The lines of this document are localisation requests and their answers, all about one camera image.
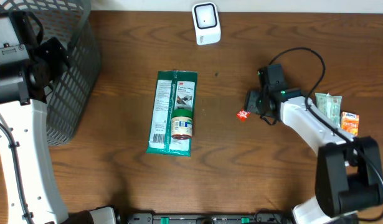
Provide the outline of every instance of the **white sensor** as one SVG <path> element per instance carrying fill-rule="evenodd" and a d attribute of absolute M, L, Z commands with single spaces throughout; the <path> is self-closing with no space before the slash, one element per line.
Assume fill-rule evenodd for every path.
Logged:
<path fill-rule="evenodd" d="M 213 44 L 220 40 L 222 31 L 217 8 L 213 2 L 195 4 L 192 7 L 192 18 L 198 45 Z"/>

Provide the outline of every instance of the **small jar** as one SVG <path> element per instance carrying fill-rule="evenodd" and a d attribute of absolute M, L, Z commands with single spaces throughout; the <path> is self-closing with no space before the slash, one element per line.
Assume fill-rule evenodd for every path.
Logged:
<path fill-rule="evenodd" d="M 172 138 L 178 140 L 192 137 L 192 111 L 176 109 L 172 112 Z"/>

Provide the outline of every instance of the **white label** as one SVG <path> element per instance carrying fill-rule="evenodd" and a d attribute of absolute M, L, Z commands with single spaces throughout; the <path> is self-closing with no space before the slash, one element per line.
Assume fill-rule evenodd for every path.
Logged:
<path fill-rule="evenodd" d="M 194 88 L 196 83 L 188 81 L 178 81 L 174 109 L 187 109 L 192 111 L 194 102 Z"/>
<path fill-rule="evenodd" d="M 184 116 L 172 118 L 172 135 L 192 136 L 192 119 Z"/>
<path fill-rule="evenodd" d="M 156 149 L 164 148 L 171 88 L 171 80 L 158 80 L 156 85 L 153 121 L 149 134 L 149 146 Z"/>
<path fill-rule="evenodd" d="M 356 119 L 357 118 L 357 116 L 355 114 L 352 114 L 352 113 L 346 113 L 346 117 L 348 119 Z"/>
<path fill-rule="evenodd" d="M 178 81 L 174 109 L 187 109 L 192 111 L 192 106 L 194 103 L 194 89 L 196 83 L 189 81 Z M 171 150 L 180 150 L 187 151 L 189 150 L 190 139 L 187 140 L 177 140 L 171 138 L 171 144 L 169 149 Z"/>

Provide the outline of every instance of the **wooden table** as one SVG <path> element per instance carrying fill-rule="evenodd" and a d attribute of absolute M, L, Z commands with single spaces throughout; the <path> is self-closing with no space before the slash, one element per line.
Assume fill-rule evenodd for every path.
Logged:
<path fill-rule="evenodd" d="M 316 156 L 289 127 L 236 113 L 257 69 L 306 46 L 325 59 L 317 92 L 343 96 L 360 136 L 381 147 L 383 15 L 220 13 L 222 39 L 197 46 L 190 12 L 92 12 L 103 68 L 75 139 L 51 147 L 70 212 L 116 205 L 157 213 L 288 210 L 314 195 Z M 309 90 L 321 65 L 308 52 L 282 56 L 291 86 Z M 198 71 L 191 157 L 146 154 L 158 70 Z M 380 208 L 362 216 L 373 217 Z M 7 220 L 0 162 L 0 223 Z"/>

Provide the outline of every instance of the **green package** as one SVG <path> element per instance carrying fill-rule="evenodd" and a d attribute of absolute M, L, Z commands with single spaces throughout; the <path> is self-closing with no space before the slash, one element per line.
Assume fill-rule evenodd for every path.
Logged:
<path fill-rule="evenodd" d="M 341 127 L 342 96 L 316 93 L 317 109 L 329 118 L 337 127 Z"/>
<path fill-rule="evenodd" d="M 171 118 L 176 109 L 187 109 L 194 113 L 196 90 L 197 72 L 158 72 L 147 153 L 190 156 L 191 139 L 177 140 L 171 137 Z"/>

